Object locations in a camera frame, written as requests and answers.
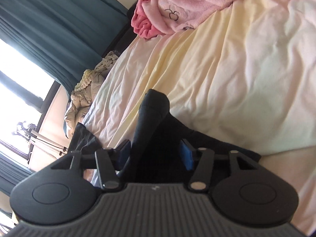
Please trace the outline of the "black hooded garment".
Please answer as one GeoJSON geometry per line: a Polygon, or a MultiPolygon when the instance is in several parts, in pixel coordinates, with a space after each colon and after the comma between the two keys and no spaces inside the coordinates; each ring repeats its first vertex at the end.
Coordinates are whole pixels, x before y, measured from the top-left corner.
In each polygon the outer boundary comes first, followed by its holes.
{"type": "MultiPolygon", "coordinates": [[[[181,160],[181,140],[194,148],[208,148],[215,152],[210,186],[228,178],[235,165],[242,171],[257,170],[260,155],[232,144],[219,141],[186,127],[170,113],[167,96],[149,90],[138,111],[137,126],[131,139],[131,151],[124,168],[117,172],[122,188],[128,183],[184,183],[188,174],[181,160]]],[[[94,153],[102,149],[99,139],[83,124],[75,127],[69,152],[79,152],[80,166],[96,169],[94,153]]]]}

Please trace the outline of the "beige quilted jacket pile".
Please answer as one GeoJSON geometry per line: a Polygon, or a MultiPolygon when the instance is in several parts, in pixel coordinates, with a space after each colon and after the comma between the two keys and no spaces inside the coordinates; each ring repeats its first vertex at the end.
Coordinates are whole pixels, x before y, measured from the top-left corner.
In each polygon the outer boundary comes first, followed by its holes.
{"type": "Polygon", "coordinates": [[[92,102],[117,59],[118,56],[110,51],[93,70],[85,70],[81,80],[75,85],[64,117],[65,133],[68,138],[73,135],[77,123],[82,122],[88,113],[92,102]]]}

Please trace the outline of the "pastel rainbow bed sheet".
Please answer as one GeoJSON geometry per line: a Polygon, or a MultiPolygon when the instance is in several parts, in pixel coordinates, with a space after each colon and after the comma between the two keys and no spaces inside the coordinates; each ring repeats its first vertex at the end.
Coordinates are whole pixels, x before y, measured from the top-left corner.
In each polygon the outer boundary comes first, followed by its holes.
{"type": "Polygon", "coordinates": [[[131,139],[149,89],[187,127],[261,154],[299,194],[292,223],[315,231],[315,0],[237,0],[196,29],[136,38],[84,125],[105,147],[131,139]]]}

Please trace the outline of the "teal curtain left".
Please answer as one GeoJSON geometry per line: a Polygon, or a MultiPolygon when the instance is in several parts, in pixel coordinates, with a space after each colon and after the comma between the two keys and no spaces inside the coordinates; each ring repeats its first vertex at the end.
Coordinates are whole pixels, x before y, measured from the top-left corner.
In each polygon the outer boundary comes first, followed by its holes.
{"type": "Polygon", "coordinates": [[[11,195],[14,187],[33,174],[30,168],[16,162],[1,152],[0,156],[0,188],[7,196],[11,195]]]}

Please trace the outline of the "teal curtain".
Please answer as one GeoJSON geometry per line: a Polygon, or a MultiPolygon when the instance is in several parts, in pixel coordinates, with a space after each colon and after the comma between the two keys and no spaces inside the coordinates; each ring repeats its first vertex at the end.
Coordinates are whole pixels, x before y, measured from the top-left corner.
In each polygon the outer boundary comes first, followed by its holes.
{"type": "Polygon", "coordinates": [[[1,0],[1,39],[68,93],[128,21],[117,0],[1,0]]]}
{"type": "Polygon", "coordinates": [[[33,174],[30,168],[16,162],[1,152],[0,156],[0,188],[7,196],[11,195],[14,187],[33,174]]]}

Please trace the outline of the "black sofa chair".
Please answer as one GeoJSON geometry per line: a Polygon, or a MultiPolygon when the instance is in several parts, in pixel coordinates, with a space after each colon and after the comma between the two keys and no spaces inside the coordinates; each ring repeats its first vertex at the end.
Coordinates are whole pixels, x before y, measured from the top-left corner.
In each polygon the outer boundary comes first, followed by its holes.
{"type": "Polygon", "coordinates": [[[102,57],[105,57],[109,52],[113,51],[116,56],[120,56],[124,50],[132,43],[132,41],[137,37],[131,26],[131,20],[134,15],[135,7],[137,2],[135,2],[127,11],[127,24],[120,30],[120,32],[113,39],[111,44],[105,49],[102,57]]]}

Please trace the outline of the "teal curtain right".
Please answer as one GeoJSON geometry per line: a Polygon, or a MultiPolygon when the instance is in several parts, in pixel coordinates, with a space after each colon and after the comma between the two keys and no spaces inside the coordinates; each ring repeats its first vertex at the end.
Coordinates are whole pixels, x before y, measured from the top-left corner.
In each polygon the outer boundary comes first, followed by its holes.
{"type": "Polygon", "coordinates": [[[68,93],[128,21],[117,0],[1,0],[1,39],[68,93]]]}

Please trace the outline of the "pink fleece blanket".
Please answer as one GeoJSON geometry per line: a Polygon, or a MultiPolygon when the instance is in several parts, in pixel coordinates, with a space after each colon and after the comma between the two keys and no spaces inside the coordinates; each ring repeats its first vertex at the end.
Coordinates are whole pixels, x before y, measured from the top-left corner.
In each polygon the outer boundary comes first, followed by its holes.
{"type": "Polygon", "coordinates": [[[138,0],[131,26],[141,38],[195,29],[235,0],[138,0]]]}

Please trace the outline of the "window with dark frame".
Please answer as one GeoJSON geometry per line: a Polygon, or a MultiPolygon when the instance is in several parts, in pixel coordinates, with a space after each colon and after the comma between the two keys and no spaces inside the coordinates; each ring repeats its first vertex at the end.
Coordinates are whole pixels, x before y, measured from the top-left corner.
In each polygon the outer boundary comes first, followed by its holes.
{"type": "Polygon", "coordinates": [[[49,74],[1,41],[1,147],[29,160],[29,129],[39,130],[60,88],[49,74]]]}

